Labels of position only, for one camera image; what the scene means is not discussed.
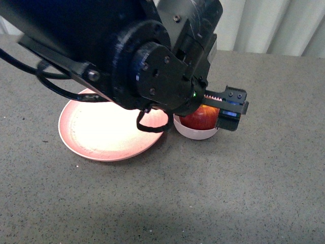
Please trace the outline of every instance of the white curtain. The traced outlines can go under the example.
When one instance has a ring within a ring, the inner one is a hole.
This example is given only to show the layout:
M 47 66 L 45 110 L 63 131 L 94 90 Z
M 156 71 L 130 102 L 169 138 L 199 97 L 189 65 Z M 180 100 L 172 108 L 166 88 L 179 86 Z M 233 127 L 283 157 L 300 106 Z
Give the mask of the white curtain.
M 218 50 L 325 58 L 325 0 L 220 2 Z M 0 33 L 6 32 L 21 33 L 0 17 Z

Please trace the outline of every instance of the gray countertop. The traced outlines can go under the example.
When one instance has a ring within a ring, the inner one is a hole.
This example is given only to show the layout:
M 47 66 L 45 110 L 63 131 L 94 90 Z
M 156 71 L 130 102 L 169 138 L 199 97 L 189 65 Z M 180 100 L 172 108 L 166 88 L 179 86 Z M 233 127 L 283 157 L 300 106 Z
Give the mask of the gray countertop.
M 325 60 L 219 51 L 209 81 L 248 91 L 236 132 L 99 163 L 61 141 L 67 99 L 0 60 L 0 242 L 325 243 Z

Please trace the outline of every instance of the pink plate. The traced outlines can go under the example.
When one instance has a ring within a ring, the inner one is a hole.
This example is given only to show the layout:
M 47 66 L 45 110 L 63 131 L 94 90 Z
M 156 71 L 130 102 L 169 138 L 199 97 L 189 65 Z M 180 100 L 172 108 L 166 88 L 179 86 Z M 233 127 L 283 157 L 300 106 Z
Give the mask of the pink plate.
M 69 101 L 59 118 L 59 134 L 71 151 L 85 158 L 105 162 L 128 159 L 154 145 L 162 135 L 139 131 L 138 114 L 139 110 L 126 110 L 112 102 Z M 141 123 L 159 127 L 167 121 L 164 112 L 152 110 Z

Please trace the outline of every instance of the speckled surface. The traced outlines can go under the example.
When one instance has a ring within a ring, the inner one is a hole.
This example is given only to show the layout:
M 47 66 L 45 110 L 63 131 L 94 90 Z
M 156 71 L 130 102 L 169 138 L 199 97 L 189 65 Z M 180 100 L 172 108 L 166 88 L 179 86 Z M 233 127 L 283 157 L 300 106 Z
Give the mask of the speckled surface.
M 236 132 L 96 163 L 59 137 L 67 100 L 0 60 L 0 243 L 325 243 L 325 60 L 221 51 L 209 80 L 248 91 Z

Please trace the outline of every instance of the bolt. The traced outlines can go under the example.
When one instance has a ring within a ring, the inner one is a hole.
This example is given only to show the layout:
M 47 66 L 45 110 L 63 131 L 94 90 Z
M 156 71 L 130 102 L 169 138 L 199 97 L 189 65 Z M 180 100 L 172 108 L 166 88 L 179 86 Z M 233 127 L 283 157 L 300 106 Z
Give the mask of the bolt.
M 173 20 L 174 20 L 176 23 L 179 23 L 179 22 L 181 22 L 181 16 L 179 16 L 179 15 L 175 15 L 175 16 L 173 17 Z
M 152 74 L 153 77 L 158 77 L 159 76 L 159 69 L 155 69 Z
M 150 95 L 154 96 L 156 94 L 156 89 L 155 88 L 151 88 L 150 89 Z
M 169 61 L 171 60 L 171 58 L 169 57 L 169 56 L 166 56 L 165 57 L 165 64 L 167 65 L 167 64 L 169 64 Z
M 88 79 L 93 81 L 93 82 L 96 82 L 100 79 L 101 75 L 98 71 L 96 70 L 89 70 L 88 71 Z
M 144 63 L 143 63 L 143 67 L 142 67 L 142 70 L 143 70 L 143 71 L 147 71 L 147 70 L 148 70 L 148 68 L 149 68 L 149 65 L 148 65 L 148 63 L 147 63 L 147 62 L 144 62 Z
M 161 31 L 161 26 L 158 24 L 158 25 L 156 25 L 156 27 L 154 28 L 154 33 L 153 33 L 153 35 L 154 35 L 155 37 L 158 36 L 159 33 L 160 33 L 160 31 Z

